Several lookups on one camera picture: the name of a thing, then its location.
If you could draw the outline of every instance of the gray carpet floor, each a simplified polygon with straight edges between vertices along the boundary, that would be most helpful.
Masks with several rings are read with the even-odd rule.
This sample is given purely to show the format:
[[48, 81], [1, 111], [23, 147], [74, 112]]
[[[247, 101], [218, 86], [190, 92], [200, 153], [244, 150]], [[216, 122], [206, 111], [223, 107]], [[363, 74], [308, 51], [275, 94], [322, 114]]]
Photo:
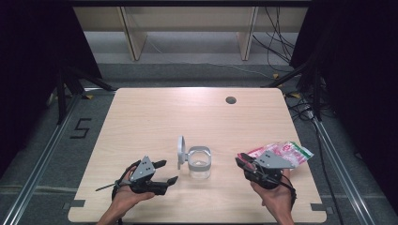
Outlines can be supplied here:
[[[259, 87], [272, 82], [265, 75], [275, 73], [275, 69], [269, 66], [240, 65], [237, 67], [188, 64], [99, 65], [103, 80], [113, 87]], [[298, 79], [292, 79], [281, 88], [294, 89]], [[87, 81], [82, 81], [82, 84], [84, 87], [97, 87]], [[102, 123], [114, 97], [112, 93], [105, 91], [93, 92], [89, 95], [90, 97], [82, 97], [73, 110], [69, 123], [62, 133], [62, 138], [56, 146], [19, 224], [71, 224], [68, 220], [69, 204], [72, 202], [83, 177], [85, 166], [91, 156]], [[300, 101], [301, 99], [296, 97], [286, 98], [288, 106], [295, 106]], [[338, 116], [334, 115], [333, 111], [328, 108], [322, 112], [324, 114], [322, 124], [362, 198], [366, 201], [375, 224], [398, 224], [397, 216], [366, 165], [354, 156], [355, 147], [339, 123]], [[294, 116], [296, 112], [292, 110], [291, 114]], [[8, 209], [28, 179], [42, 150], [46, 147], [47, 141], [50, 140], [56, 126], [57, 115], [57, 105], [54, 101], [43, 112], [31, 137], [26, 140], [24, 150], [19, 152], [0, 180], [0, 220], [3, 221], [5, 218]], [[81, 122], [81, 125], [89, 128], [89, 130], [84, 139], [73, 139], [71, 137], [84, 135], [84, 131], [75, 130], [81, 119], [89, 119]], [[310, 168], [322, 202], [329, 210], [327, 221], [324, 224], [340, 224], [340, 219], [343, 220], [344, 224], [360, 224], [357, 214], [325, 152], [324, 157], [321, 158], [322, 154], [319, 151], [324, 151], [324, 149], [319, 149], [313, 124], [296, 117], [293, 117], [293, 119], [301, 144], [314, 152], [314, 157], [309, 160]]]

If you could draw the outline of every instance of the floor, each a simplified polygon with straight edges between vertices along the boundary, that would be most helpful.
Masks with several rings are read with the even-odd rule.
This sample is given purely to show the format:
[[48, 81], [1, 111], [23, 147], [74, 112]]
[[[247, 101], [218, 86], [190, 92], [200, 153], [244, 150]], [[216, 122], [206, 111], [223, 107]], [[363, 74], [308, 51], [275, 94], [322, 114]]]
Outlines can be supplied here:
[[[266, 46], [271, 41], [267, 34], [254, 35]], [[121, 67], [160, 65], [162, 67], [169, 64], [185, 64], [193, 67], [209, 67], [209, 69], [230, 67], [253, 76], [261, 75], [264, 79], [272, 79], [273, 76], [284, 74], [285, 72], [281, 69], [291, 69], [280, 56], [267, 51], [255, 40], [251, 47], [249, 60], [242, 61], [237, 39], [233, 33], [149, 33], [139, 61], [131, 61], [123, 33], [87, 32], [86, 37], [97, 63], [102, 69], [106, 69], [107, 65]], [[294, 44], [297, 34], [283, 34], [283, 37]], [[272, 43], [270, 47], [274, 51], [283, 53], [280, 43], [275, 40]], [[265, 66], [268, 68], [271, 66], [267, 73], [259, 72], [261, 70], [252, 70], [252, 68]], [[104, 79], [111, 80], [112, 74], [106, 74]], [[101, 108], [104, 110], [92, 116], [91, 119], [103, 120], [107, 112], [106, 107], [109, 107], [111, 102], [112, 97], [109, 95], [98, 94], [95, 100], [84, 105], [84, 109], [82, 105], [78, 105], [72, 119], [85, 117], [84, 111], [90, 109], [95, 111]], [[288, 97], [286, 102], [292, 106], [292, 109], [301, 112], [306, 110], [302, 107], [299, 109], [299, 106], [293, 107], [302, 103], [302, 98]], [[297, 114], [294, 110], [291, 113], [293, 116]], [[304, 116], [311, 116], [311, 113], [305, 113]], [[325, 224], [398, 224], [397, 215], [367, 171], [366, 165], [360, 161], [360, 156], [354, 155], [355, 147], [345, 135], [338, 118], [330, 109], [328, 113], [322, 122], [317, 121], [315, 124], [299, 120], [297, 116], [293, 117], [301, 143], [313, 146], [314, 149], [317, 147], [314, 128], [322, 133], [321, 137], [324, 139], [322, 143], [326, 154], [324, 157], [313, 160], [310, 163], [310, 168], [324, 203], [324, 210], [328, 213]], [[54, 135], [54, 130], [57, 129], [56, 119], [56, 114], [53, 113], [43, 115], [37, 127], [39, 132], [32, 135], [32, 139], [26, 144], [26, 150], [17, 156], [7, 174], [0, 181], [0, 220], [6, 219], [6, 211], [12, 209], [11, 205], [18, 201], [18, 193], [22, 190], [24, 182], [35, 170], [36, 163], [41, 160], [42, 149], [47, 149], [49, 144], [62, 146], [62, 139], [60, 143], [48, 143], [49, 138]], [[73, 130], [74, 127], [69, 126], [67, 131], [59, 135], [62, 138], [66, 137], [71, 132], [68, 129]], [[100, 125], [91, 129], [94, 130], [93, 132], [99, 132]], [[92, 137], [85, 143], [80, 142], [79, 144], [93, 145], [95, 140], [96, 137]], [[84, 172], [82, 168], [76, 169], [73, 163], [77, 160], [82, 161], [82, 158], [88, 160], [90, 153], [74, 151], [69, 154], [72, 157], [65, 157], [59, 154], [60, 151], [66, 150], [61, 148], [61, 150], [58, 149], [50, 154], [50, 162], [42, 172], [43, 178], [39, 181], [39, 185], [34, 187], [35, 191], [30, 196], [30, 202], [20, 208], [24, 211], [17, 219], [20, 224], [69, 224], [67, 214], [70, 199], [73, 199], [76, 187], [80, 182], [75, 176]], [[322, 151], [316, 152], [316, 154], [321, 155]], [[58, 174], [59, 168], [63, 168], [67, 172]], [[362, 206], [356, 206], [361, 202], [364, 202]]]

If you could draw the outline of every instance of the desk leg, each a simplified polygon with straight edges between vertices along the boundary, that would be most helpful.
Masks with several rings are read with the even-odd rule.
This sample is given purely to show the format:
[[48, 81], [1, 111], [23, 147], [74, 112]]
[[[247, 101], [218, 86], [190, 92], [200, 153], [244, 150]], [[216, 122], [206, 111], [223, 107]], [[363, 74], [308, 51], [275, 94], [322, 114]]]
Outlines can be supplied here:
[[248, 28], [245, 32], [237, 32], [237, 41], [239, 42], [240, 56], [242, 60], [249, 60], [250, 48], [252, 46], [255, 21], [257, 19], [258, 7], [252, 7], [252, 13], [248, 19]]
[[129, 14], [128, 7], [121, 7], [119, 15], [133, 60], [139, 60], [146, 41], [146, 32], [137, 31], [140, 27]]

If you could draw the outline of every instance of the desk panel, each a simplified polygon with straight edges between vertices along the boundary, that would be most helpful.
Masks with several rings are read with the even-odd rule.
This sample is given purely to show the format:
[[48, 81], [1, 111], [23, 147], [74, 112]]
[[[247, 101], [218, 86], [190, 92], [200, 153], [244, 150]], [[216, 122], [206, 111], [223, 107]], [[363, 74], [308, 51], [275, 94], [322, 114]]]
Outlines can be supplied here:
[[[235, 104], [225, 99], [234, 97]], [[186, 147], [204, 145], [212, 153], [206, 180], [189, 176], [188, 164], [177, 169], [177, 139]], [[165, 181], [178, 175], [166, 195], [134, 206], [124, 217], [143, 223], [264, 223], [275, 222], [252, 190], [235, 156], [268, 143], [299, 143], [279, 89], [272, 88], [122, 88], [116, 94], [88, 162], [72, 207], [74, 222], [98, 221], [111, 203], [112, 184], [132, 162], [148, 155], [167, 160], [152, 178]], [[293, 209], [296, 222], [323, 222], [325, 212], [307, 163], [292, 171], [298, 193]]]

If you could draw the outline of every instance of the person's right hand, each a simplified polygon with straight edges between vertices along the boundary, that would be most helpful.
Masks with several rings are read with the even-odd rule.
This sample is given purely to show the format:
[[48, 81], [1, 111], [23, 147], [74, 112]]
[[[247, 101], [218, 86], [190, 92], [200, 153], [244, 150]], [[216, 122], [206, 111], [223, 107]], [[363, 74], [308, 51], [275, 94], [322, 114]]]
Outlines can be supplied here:
[[[283, 175], [287, 177], [287, 179], [289, 179], [290, 170], [284, 169]], [[286, 183], [287, 185], [290, 184], [290, 182], [285, 177], [282, 177], [281, 181]], [[261, 197], [261, 204], [267, 208], [267, 210], [275, 217], [279, 224], [294, 224], [291, 214], [292, 197], [290, 189], [282, 185], [279, 185], [274, 189], [265, 189], [254, 183], [253, 181], [251, 181], [251, 186], [253, 190]]]

